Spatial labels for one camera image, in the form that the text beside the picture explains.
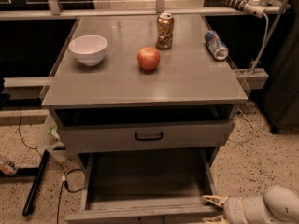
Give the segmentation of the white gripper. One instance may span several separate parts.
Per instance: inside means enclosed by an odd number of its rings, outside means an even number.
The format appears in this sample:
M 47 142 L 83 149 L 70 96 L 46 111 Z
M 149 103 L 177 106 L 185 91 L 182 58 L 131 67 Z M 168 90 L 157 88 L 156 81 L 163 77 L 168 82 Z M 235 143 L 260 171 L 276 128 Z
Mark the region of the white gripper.
M 239 197 L 222 197 L 217 195 L 203 195 L 202 199 L 212 203 L 219 208 L 223 208 L 223 214 L 215 217 L 204 217 L 203 221 L 206 224 L 249 224 L 242 200 Z

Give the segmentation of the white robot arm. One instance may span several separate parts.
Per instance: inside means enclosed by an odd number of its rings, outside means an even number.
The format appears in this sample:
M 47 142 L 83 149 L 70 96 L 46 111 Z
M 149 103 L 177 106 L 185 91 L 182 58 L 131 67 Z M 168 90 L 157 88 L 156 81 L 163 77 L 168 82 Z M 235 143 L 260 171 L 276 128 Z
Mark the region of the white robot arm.
M 252 197 L 204 195 L 203 199 L 223 210 L 223 214 L 205 217 L 206 224 L 299 224 L 299 196 L 275 185 Z

